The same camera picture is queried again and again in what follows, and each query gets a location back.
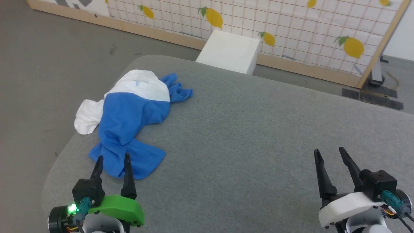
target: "white sleeve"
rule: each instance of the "white sleeve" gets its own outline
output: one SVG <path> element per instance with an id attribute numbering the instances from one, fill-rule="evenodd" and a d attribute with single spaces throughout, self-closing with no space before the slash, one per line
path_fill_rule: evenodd
<path id="1" fill-rule="evenodd" d="M 101 122 L 104 100 L 84 100 L 76 112 L 75 129 L 80 134 L 90 134 Z"/>

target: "blue fabric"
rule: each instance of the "blue fabric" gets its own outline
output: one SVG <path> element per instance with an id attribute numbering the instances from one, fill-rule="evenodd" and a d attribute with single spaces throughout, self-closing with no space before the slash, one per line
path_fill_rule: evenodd
<path id="1" fill-rule="evenodd" d="M 192 97 L 193 90 L 183 89 L 176 80 L 176 74 L 161 79 L 169 89 L 171 102 Z M 97 161 L 103 155 L 104 171 L 110 176 L 122 178 L 125 174 L 124 157 L 128 152 L 134 178 L 144 179 L 160 164 L 165 152 L 134 137 L 143 126 L 165 120 L 169 110 L 170 102 L 147 100 L 126 92 L 108 94 L 99 125 L 101 142 L 89 152 L 89 157 Z"/>

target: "gray table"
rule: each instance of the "gray table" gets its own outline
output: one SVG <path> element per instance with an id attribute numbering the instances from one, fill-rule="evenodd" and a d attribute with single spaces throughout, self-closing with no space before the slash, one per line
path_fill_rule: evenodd
<path id="1" fill-rule="evenodd" d="M 165 56 L 138 58 L 123 74 L 131 69 L 177 73 L 194 89 L 193 98 L 172 104 L 165 122 L 137 135 L 167 153 L 136 180 L 146 214 L 139 232 L 334 232 L 318 221 L 315 148 L 339 192 L 353 189 L 343 146 L 361 168 L 387 170 L 414 197 L 413 115 Z M 75 134 L 56 160 L 43 189 L 45 216 L 72 203 L 73 185 L 90 175 L 96 131 Z M 122 180 L 101 177 L 107 195 L 119 194 Z"/>

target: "yellow lemon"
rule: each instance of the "yellow lemon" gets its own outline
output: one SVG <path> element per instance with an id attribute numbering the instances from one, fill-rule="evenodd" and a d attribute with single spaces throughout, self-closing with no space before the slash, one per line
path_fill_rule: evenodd
<path id="1" fill-rule="evenodd" d="M 212 8 L 208 7 L 200 7 L 198 9 L 198 13 L 200 13 L 204 17 L 206 16 L 208 22 L 213 25 L 214 27 L 223 28 L 223 18 L 221 17 L 220 13 L 215 11 Z"/>
<path id="2" fill-rule="evenodd" d="M 263 38 L 263 41 L 270 45 L 270 46 L 274 46 L 274 44 L 276 43 L 276 40 L 274 39 L 274 36 L 272 36 L 272 34 L 267 33 L 267 32 L 259 32 L 258 35 L 260 35 L 260 37 Z"/>
<path id="3" fill-rule="evenodd" d="M 363 44 L 359 40 L 353 37 L 338 36 L 335 39 L 334 43 L 336 41 L 338 41 L 339 46 L 345 43 L 344 51 L 348 56 L 359 59 L 361 55 L 363 54 L 363 51 L 364 51 Z"/>
<path id="4" fill-rule="evenodd" d="M 309 0 L 308 1 L 308 8 L 314 8 L 316 5 L 316 0 Z"/>
<path id="5" fill-rule="evenodd" d="M 140 5 L 140 6 L 138 6 L 138 7 L 140 8 L 140 10 L 141 10 L 142 12 L 144 12 L 144 14 L 145 14 L 148 18 L 150 18 L 150 19 L 154 19 L 154 13 L 152 12 L 152 10 L 151 10 L 151 9 L 149 9 L 148 7 L 143 6 L 143 5 Z"/>
<path id="6" fill-rule="evenodd" d="M 380 0 L 380 4 L 383 5 L 384 7 L 389 7 L 391 5 L 391 1 L 390 0 Z"/>

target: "led light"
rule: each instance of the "led light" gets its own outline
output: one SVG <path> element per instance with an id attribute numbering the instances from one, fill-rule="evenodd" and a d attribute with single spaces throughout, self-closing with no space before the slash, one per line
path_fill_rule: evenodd
<path id="1" fill-rule="evenodd" d="M 67 212 L 70 213 L 70 214 L 75 213 L 76 212 L 76 205 L 72 204 L 72 205 L 68 206 L 67 207 Z"/>

